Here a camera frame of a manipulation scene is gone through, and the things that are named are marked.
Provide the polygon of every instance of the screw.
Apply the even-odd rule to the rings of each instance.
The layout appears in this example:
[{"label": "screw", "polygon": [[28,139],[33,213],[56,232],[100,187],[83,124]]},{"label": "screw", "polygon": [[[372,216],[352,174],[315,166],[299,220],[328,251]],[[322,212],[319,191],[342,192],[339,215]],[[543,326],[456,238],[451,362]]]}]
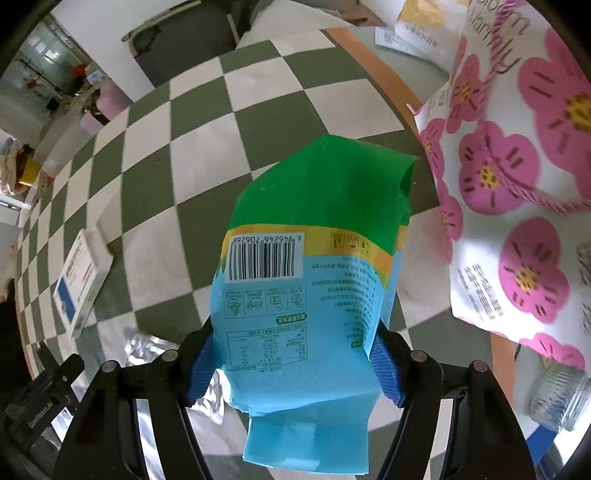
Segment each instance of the screw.
[{"label": "screw", "polygon": [[117,362],[115,360],[108,360],[102,365],[100,369],[108,374],[115,370],[115,368],[117,368]]},{"label": "screw", "polygon": [[480,373],[484,373],[488,370],[488,365],[482,360],[476,360],[472,365],[474,365],[474,370]]},{"label": "screw", "polygon": [[410,354],[410,358],[416,362],[424,362],[427,359],[427,354],[422,350],[413,350]]},{"label": "screw", "polygon": [[165,362],[174,362],[178,357],[178,352],[176,350],[166,350],[162,354],[162,360]]}]

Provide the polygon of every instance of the green and white checkered pattern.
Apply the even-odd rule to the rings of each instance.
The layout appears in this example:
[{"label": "green and white checkered pattern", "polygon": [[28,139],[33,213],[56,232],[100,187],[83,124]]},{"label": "green and white checkered pattern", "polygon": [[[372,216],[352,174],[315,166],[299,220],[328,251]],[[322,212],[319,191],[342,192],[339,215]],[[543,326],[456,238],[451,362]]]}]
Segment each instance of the green and white checkered pattern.
[{"label": "green and white checkered pattern", "polygon": [[[449,312],[447,265],[434,247],[442,234],[437,195],[416,137],[367,72],[317,31],[264,41],[182,73],[121,113],[65,166],[18,241],[21,330],[35,373],[42,368],[39,340],[59,362],[81,354],[86,378],[80,381],[86,383],[106,359],[125,360],[126,328],[176,342],[198,329],[209,316],[211,280],[237,195],[327,133],[420,157],[391,328],[439,361],[490,362],[488,334]],[[86,327],[72,341],[51,292],[76,234],[94,224],[114,262]],[[238,419],[229,411],[226,418]],[[399,413],[381,402],[372,415],[370,477],[383,461]],[[442,417],[449,413],[450,406],[442,407]],[[225,429],[228,422],[245,432],[243,422],[227,420]],[[205,428],[208,442],[224,438],[209,431],[220,427]],[[435,469],[441,467],[445,429],[433,450]],[[235,430],[228,435],[236,437]],[[266,469],[241,460],[242,448],[239,440],[236,451],[204,453],[236,455],[240,469],[256,468],[265,478]],[[268,478],[300,478],[269,472]]]}]

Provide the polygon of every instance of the pink flower bag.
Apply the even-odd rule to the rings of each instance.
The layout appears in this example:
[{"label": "pink flower bag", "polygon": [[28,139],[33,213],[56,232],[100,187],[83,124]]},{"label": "pink flower bag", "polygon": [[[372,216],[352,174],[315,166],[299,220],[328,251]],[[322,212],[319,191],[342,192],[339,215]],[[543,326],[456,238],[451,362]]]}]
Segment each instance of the pink flower bag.
[{"label": "pink flower bag", "polygon": [[472,0],[415,113],[453,314],[591,373],[591,85],[529,4]]}]

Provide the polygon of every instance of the green and blue plastic bag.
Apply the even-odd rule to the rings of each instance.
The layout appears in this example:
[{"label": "green and blue plastic bag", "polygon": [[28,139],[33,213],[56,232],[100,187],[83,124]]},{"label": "green and blue plastic bag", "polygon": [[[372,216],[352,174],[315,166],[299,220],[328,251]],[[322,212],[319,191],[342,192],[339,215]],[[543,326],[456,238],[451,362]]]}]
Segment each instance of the green and blue plastic bag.
[{"label": "green and blue plastic bag", "polygon": [[327,135],[238,197],[211,318],[230,405],[251,418],[246,461],[368,472],[381,393],[368,357],[394,302],[413,162]]}]

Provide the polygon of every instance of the cardboard box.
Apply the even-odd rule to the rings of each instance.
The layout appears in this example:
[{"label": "cardboard box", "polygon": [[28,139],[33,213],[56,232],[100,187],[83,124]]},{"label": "cardboard box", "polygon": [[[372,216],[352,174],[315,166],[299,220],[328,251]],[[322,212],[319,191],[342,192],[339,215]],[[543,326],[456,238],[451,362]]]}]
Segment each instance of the cardboard box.
[{"label": "cardboard box", "polygon": [[98,230],[82,229],[66,258],[53,292],[57,311],[71,338],[78,338],[113,263]]}]

